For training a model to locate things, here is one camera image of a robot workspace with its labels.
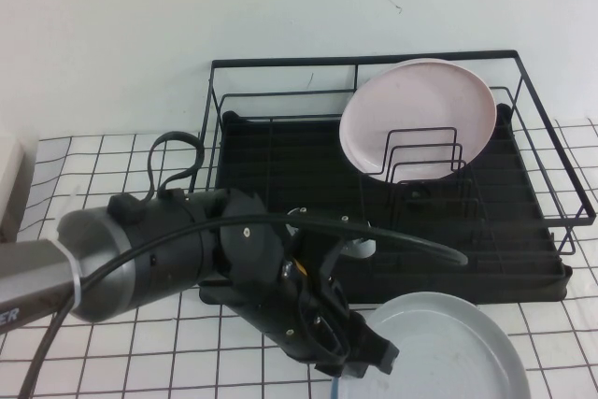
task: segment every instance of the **screw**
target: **screw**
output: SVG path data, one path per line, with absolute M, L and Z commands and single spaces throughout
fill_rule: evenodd
M 291 267 L 292 263 L 290 262 L 286 262 L 284 265 L 282 265 L 282 273 L 280 275 L 283 279 L 289 278 L 289 276 L 291 275 Z

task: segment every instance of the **black dish rack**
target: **black dish rack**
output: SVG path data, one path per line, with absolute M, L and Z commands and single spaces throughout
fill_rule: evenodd
M 341 113 L 371 75 L 417 58 L 449 60 L 486 79 L 497 104 L 494 133 L 470 162 L 461 158 L 454 128 L 389 130 L 389 136 L 443 131 L 449 138 L 426 139 L 421 146 L 443 147 L 448 157 L 416 164 L 449 164 L 453 173 L 432 181 L 377 181 L 346 159 L 338 138 Z M 257 89 L 268 81 L 271 91 Z M 467 269 L 457 271 L 409 247 L 378 243 L 372 257 L 341 258 L 335 268 L 351 303 L 380 303 L 418 291 L 475 303 L 563 299 L 572 270 L 561 255 L 575 253 L 573 226 L 590 225 L 596 216 L 514 50 L 216 60 L 202 138 L 210 128 L 213 147 L 221 143 L 220 156 L 211 152 L 206 185 L 193 179 L 195 188 L 256 192 L 270 212 L 328 209 L 444 243 L 469 257 Z M 388 142 L 382 174 L 393 179 L 402 164 L 413 162 L 401 162 L 404 149 L 388 148 Z

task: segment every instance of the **white tile countertop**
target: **white tile countertop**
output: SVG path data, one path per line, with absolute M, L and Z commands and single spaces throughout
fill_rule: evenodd
M 555 127 L 597 207 L 598 125 L 584 120 L 566 126 L 556 122 Z M 156 137 L 97 135 L 40 142 L 19 239 L 46 235 L 65 207 L 105 206 L 119 192 L 145 195 L 145 165 Z M 212 151 L 216 163 L 218 150 L 217 145 L 206 152 L 207 164 Z M 159 179 L 191 165 L 194 151 L 168 143 L 154 158 Z M 188 180 L 173 185 L 178 182 L 188 187 Z M 205 167 L 197 185 L 206 184 Z M 567 192 L 561 193 L 566 198 Z M 577 227 L 573 234 L 576 253 L 563 256 L 574 268 L 565 300 L 479 307 L 519 352 L 533 399 L 598 398 L 598 223 Z M 364 314 L 373 309 L 357 308 Z M 0 398 L 17 394 L 49 321 L 0 335 Z M 203 304 L 191 289 L 101 323 L 67 318 L 42 367 L 36 397 L 328 399 L 330 379 L 286 357 L 226 307 Z

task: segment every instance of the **white plate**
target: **white plate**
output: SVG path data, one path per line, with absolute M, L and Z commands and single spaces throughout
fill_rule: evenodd
M 399 296 L 367 320 L 399 349 L 392 373 L 341 378 L 338 399 L 529 399 L 508 337 L 475 306 L 442 293 Z
M 367 81 L 352 96 L 340 122 L 340 143 L 355 167 L 382 181 L 442 178 L 457 169 L 452 127 L 469 164 L 490 140 L 496 123 L 491 90 L 476 74 L 444 60 L 411 60 Z M 394 146 L 432 145 L 401 148 Z M 445 161 L 425 164 L 429 161 Z M 392 168 L 396 166 L 392 177 Z

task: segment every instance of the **black drip tray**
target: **black drip tray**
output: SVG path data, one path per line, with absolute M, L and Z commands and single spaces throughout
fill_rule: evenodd
M 459 271 L 408 246 L 377 244 L 371 258 L 341 258 L 335 268 L 351 303 L 420 291 L 475 303 L 560 300 L 571 269 L 541 226 L 510 112 L 498 107 L 491 141 L 464 169 L 405 185 L 359 173 L 340 147 L 338 120 L 246 121 L 227 113 L 216 184 L 258 193 L 270 212 L 333 210 L 444 243 L 470 259 Z

